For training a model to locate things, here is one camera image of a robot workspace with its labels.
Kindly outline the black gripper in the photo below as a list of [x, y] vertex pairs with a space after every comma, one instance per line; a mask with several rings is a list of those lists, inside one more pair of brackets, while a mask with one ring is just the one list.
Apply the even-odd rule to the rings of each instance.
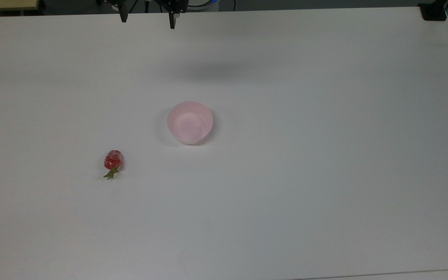
[[189, 9], [188, 0], [98, 0], [98, 5], [109, 4], [116, 11], [119, 11], [121, 21], [127, 22], [128, 14], [130, 14], [138, 3], [144, 4], [144, 11], [148, 12], [149, 7], [154, 5], [162, 12], [168, 12], [170, 29], [174, 30], [176, 20], [180, 13], [185, 13]]

